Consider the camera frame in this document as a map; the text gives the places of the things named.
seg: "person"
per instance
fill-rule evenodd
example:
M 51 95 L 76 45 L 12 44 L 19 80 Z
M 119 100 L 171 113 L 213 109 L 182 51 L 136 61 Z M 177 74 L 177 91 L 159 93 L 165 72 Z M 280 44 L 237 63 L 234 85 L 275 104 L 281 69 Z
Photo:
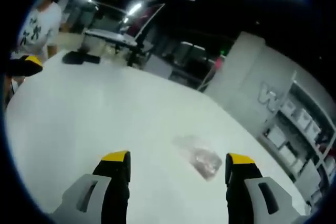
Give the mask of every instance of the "person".
M 27 15 L 11 58 L 34 55 L 42 63 L 57 53 L 53 39 L 58 34 L 62 10 L 53 0 L 37 0 Z

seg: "white t-shirt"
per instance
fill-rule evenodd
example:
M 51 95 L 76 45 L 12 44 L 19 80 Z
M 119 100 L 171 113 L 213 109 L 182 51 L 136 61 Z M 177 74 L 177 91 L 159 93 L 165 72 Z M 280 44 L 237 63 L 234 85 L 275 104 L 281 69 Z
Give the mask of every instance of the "white t-shirt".
M 47 45 L 58 34 L 62 10 L 52 2 L 47 9 L 39 12 L 32 10 L 26 18 L 18 36 L 16 51 L 12 58 L 22 55 L 35 55 L 41 62 L 48 59 Z

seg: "white table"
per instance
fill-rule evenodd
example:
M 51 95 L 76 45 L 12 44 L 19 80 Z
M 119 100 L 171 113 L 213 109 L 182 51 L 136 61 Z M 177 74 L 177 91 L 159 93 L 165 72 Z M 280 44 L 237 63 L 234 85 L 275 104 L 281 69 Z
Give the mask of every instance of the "white table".
M 195 90 L 109 61 L 63 65 L 62 51 L 27 78 L 7 108 L 9 145 L 28 191 L 45 212 L 100 158 L 131 151 L 128 223 L 228 223 L 225 163 L 210 182 L 174 140 L 196 136 L 224 161 L 249 155 L 304 214 L 304 201 L 277 162 L 231 116 Z

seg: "white wall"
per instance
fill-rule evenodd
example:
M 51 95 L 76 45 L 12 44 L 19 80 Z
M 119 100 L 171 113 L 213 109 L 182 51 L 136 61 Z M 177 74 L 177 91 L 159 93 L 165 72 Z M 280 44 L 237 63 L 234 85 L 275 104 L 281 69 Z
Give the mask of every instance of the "white wall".
M 277 93 L 286 93 L 291 79 L 306 88 L 311 96 L 331 116 L 336 115 L 336 105 L 323 86 L 295 62 L 267 47 L 257 36 L 242 32 L 229 52 L 224 65 L 205 90 L 233 118 L 253 136 L 261 133 L 271 112 L 258 102 L 263 82 Z

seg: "ceiling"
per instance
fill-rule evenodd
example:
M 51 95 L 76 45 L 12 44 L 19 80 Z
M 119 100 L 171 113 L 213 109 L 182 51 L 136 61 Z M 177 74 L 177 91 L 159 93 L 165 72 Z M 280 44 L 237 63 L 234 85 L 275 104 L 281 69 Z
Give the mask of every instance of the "ceiling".
M 336 97 L 330 53 L 333 0 L 157 0 L 164 22 L 175 28 L 235 39 L 242 30 L 310 71 Z

